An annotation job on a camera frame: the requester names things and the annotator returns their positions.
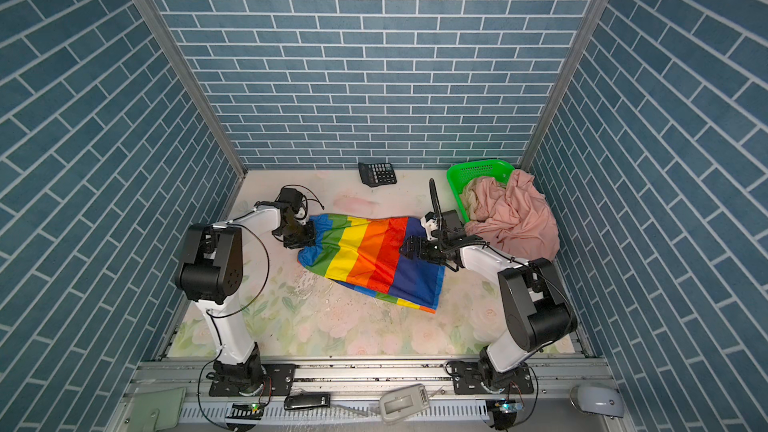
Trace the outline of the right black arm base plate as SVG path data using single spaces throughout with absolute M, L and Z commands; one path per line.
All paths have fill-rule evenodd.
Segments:
M 452 360 L 444 364 L 456 395 L 531 394 L 532 374 L 526 367 L 497 372 L 488 362 Z

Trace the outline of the beige shorts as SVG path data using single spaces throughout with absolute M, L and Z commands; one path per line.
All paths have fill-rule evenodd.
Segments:
M 466 185 L 460 198 L 470 221 L 483 222 L 490 216 L 494 182 L 492 177 L 477 177 Z

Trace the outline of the grey plastic clip device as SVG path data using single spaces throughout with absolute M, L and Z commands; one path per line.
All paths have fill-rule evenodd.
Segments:
M 403 421 L 429 407 L 429 395 L 422 384 L 387 392 L 379 399 L 379 414 L 385 424 Z

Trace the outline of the left green circuit board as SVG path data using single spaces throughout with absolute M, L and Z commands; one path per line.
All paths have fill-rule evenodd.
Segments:
M 259 403 L 235 403 L 226 416 L 227 422 L 235 420 L 260 420 L 264 414 L 264 406 Z

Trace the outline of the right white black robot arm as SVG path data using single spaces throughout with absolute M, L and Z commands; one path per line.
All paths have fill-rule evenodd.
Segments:
M 450 238 L 440 229 L 408 238 L 409 259 L 455 265 L 498 281 L 506 331 L 488 345 L 480 362 L 495 374 L 510 372 L 537 351 L 576 331 L 578 319 L 554 264 L 508 256 L 479 236 Z

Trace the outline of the rainbow striped shorts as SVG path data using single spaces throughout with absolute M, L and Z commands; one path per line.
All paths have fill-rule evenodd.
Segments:
M 385 302 L 437 310 L 445 268 L 400 252 L 407 240 L 426 237 L 418 218 L 321 214 L 310 221 L 315 242 L 298 253 L 307 271 Z

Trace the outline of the pink shorts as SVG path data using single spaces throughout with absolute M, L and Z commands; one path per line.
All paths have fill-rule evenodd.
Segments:
M 534 177 L 515 170 L 507 184 L 493 179 L 490 216 L 483 222 L 469 220 L 466 233 L 517 258 L 554 260 L 560 250 L 558 227 Z

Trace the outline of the green plastic basket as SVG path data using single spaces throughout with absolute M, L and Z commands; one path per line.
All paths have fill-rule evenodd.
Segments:
M 499 159 L 485 159 L 451 166 L 446 171 L 446 179 L 457 203 L 462 221 L 469 221 L 461 194 L 466 186 L 479 177 L 493 177 L 502 184 L 507 184 L 515 167 L 510 163 Z

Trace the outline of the right green circuit board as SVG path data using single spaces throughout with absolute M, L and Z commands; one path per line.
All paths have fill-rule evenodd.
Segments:
M 524 405 L 512 399 L 494 399 L 486 402 L 488 412 L 492 416 L 513 415 L 516 416 L 524 409 Z

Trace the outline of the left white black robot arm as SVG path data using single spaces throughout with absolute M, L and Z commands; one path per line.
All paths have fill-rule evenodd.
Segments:
M 258 357 L 238 295 L 244 277 L 243 233 L 256 241 L 270 233 L 286 248 L 302 248 L 315 238 L 307 205 L 275 201 L 258 202 L 234 219 L 187 229 L 174 283 L 204 315 L 216 346 L 215 363 L 227 372 L 250 366 Z

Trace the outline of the black calculator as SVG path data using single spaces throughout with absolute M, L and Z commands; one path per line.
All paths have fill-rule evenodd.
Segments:
M 394 185 L 397 183 L 393 165 L 389 162 L 359 162 L 358 172 L 361 182 L 370 188 Z

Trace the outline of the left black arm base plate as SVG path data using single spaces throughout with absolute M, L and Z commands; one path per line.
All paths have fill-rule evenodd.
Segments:
M 288 396 L 291 393 L 297 366 L 290 363 L 266 364 L 259 370 L 224 374 L 214 369 L 206 379 L 211 381 L 212 397 Z

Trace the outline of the green circuit board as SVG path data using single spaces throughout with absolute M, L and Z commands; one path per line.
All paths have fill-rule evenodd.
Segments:
M 516 416 L 524 409 L 524 405 L 512 399 L 494 399 L 486 402 L 488 412 L 492 416 L 513 415 Z
M 264 406 L 259 403 L 235 403 L 226 416 L 227 422 L 235 420 L 260 420 L 264 414 Z

